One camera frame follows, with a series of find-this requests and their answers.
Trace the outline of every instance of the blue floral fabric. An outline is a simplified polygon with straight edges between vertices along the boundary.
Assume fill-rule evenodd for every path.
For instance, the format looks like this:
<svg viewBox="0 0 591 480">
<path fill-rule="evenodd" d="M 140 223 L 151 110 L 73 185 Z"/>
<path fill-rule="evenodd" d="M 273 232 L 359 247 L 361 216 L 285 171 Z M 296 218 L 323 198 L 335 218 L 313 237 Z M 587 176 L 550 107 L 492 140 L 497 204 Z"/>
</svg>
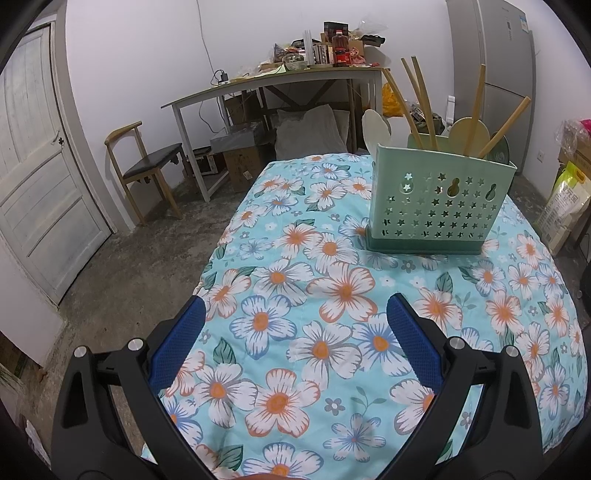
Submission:
<svg viewBox="0 0 591 480">
<path fill-rule="evenodd" d="M 385 255 L 365 249 L 371 183 L 370 157 L 271 163 L 220 238 L 195 291 L 207 322 L 161 393 L 218 478 L 380 474 L 433 399 L 388 326 L 396 292 L 447 336 L 519 349 L 545 449 L 581 420 L 587 362 L 574 304 L 511 199 L 479 256 Z M 480 391 L 441 460 L 461 447 Z"/>
</svg>

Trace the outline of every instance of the white table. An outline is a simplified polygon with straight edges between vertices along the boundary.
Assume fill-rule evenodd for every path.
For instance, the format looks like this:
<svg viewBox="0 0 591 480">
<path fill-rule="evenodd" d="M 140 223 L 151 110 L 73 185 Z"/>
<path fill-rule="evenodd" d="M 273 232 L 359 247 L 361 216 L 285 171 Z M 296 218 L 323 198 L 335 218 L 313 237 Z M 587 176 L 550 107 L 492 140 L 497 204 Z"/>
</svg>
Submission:
<svg viewBox="0 0 591 480">
<path fill-rule="evenodd" d="M 351 80 L 365 81 L 369 86 L 370 107 L 376 110 L 378 113 L 382 113 L 382 69 L 379 67 L 321 68 L 269 74 L 240 80 L 237 82 L 231 82 L 226 85 L 214 86 L 202 92 L 194 93 L 162 106 L 162 108 L 169 106 L 173 108 L 178 131 L 183 142 L 183 148 L 187 157 L 189 158 L 189 162 L 193 168 L 193 172 L 195 173 L 195 179 L 197 180 L 199 189 L 201 190 L 203 198 L 206 202 L 209 202 L 211 195 L 227 179 L 228 171 L 226 170 L 219 180 L 213 184 L 209 190 L 207 189 L 201 172 L 199 171 L 199 167 L 197 166 L 197 160 L 193 154 L 193 147 L 191 146 L 189 135 L 187 134 L 187 128 L 184 124 L 181 108 L 216 97 L 220 100 L 223 100 L 225 95 L 230 95 L 232 93 L 237 93 L 244 90 L 257 90 L 261 87 L 284 85 L 286 83 L 311 82 L 314 80 L 347 80 L 349 84 L 349 91 Z M 349 97 L 349 101 L 352 102 L 351 92 L 349 93 Z M 222 115 L 224 117 L 224 123 L 228 127 L 230 125 L 230 120 L 225 108 L 222 108 Z"/>
</svg>

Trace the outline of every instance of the door handle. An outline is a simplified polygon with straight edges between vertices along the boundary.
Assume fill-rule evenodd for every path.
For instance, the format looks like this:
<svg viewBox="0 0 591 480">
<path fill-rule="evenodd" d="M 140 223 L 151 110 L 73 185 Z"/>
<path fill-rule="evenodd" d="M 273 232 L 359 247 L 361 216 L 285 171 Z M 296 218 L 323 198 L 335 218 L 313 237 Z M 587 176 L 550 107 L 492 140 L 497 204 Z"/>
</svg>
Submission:
<svg viewBox="0 0 591 480">
<path fill-rule="evenodd" d="M 55 144 L 56 144 L 56 141 L 57 141 L 57 139 L 58 139 L 58 137 L 59 137 L 59 136 L 60 136 L 60 131 L 59 131 L 59 129 L 58 129 L 58 131 L 56 132 L 56 136 L 55 136 L 55 137 L 53 137 L 53 140 L 51 140 L 51 144 L 52 144 L 52 145 L 55 145 Z"/>
</svg>

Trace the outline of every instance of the wooden chair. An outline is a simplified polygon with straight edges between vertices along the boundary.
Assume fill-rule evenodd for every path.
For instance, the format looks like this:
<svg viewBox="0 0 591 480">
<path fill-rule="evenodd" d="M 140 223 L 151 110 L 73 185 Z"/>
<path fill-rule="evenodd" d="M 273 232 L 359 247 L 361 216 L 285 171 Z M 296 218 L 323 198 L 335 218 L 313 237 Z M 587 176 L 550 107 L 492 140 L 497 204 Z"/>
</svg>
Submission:
<svg viewBox="0 0 591 480">
<path fill-rule="evenodd" d="M 182 219 L 183 215 L 181 214 L 180 210 L 178 209 L 177 203 L 174 201 L 173 194 L 170 192 L 170 188 L 162 175 L 162 167 L 164 167 L 169 161 L 174 164 L 178 164 L 178 157 L 177 154 L 181 154 L 181 158 L 183 159 L 183 164 L 186 165 L 187 159 L 183 153 L 183 145 L 180 143 L 176 143 L 174 145 L 170 145 L 169 147 L 161 148 L 160 150 L 153 152 L 148 155 L 146 152 L 146 147 L 144 146 L 144 142 L 142 138 L 139 136 L 138 127 L 142 124 L 142 122 L 136 122 L 131 125 L 127 125 L 125 127 L 118 128 L 117 130 L 112 131 L 105 140 L 105 145 L 107 146 L 107 152 L 109 152 L 109 156 L 111 157 L 111 162 L 113 162 L 113 166 L 115 171 L 117 172 L 117 176 L 119 177 L 119 181 L 125 190 L 125 194 L 129 199 L 131 206 L 134 208 L 135 214 L 138 216 L 139 221 L 142 225 L 146 224 L 146 220 L 142 213 L 139 211 L 137 204 L 135 203 L 134 198 L 131 196 L 129 192 L 129 188 L 127 185 L 139 181 L 141 182 L 142 179 L 145 180 L 146 183 L 150 182 L 150 177 L 154 180 L 156 184 L 156 188 L 162 199 L 166 202 L 170 203 L 170 206 L 173 208 L 174 214 Z M 124 174 L 121 174 L 121 169 L 119 165 L 117 165 L 117 161 L 115 160 L 115 155 L 113 153 L 113 144 L 117 141 L 121 136 L 125 135 L 127 132 L 133 130 L 135 135 L 135 141 L 138 144 L 139 153 L 142 155 L 142 159 L 137 162 L 134 166 L 132 166 L 128 171 Z"/>
</svg>

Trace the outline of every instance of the refrigerator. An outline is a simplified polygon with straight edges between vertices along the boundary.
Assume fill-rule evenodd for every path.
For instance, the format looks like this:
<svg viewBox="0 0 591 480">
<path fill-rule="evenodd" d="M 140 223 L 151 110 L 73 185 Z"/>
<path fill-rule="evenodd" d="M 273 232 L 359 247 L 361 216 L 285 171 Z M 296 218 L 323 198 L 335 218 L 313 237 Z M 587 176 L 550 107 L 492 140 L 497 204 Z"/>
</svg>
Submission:
<svg viewBox="0 0 591 480">
<path fill-rule="evenodd" d="M 525 13 L 504 0 L 447 0 L 452 29 L 454 120 L 472 116 L 480 64 L 486 78 L 480 118 L 491 136 L 521 101 L 530 107 L 506 134 L 510 160 L 523 170 L 535 105 L 535 51 Z"/>
</svg>

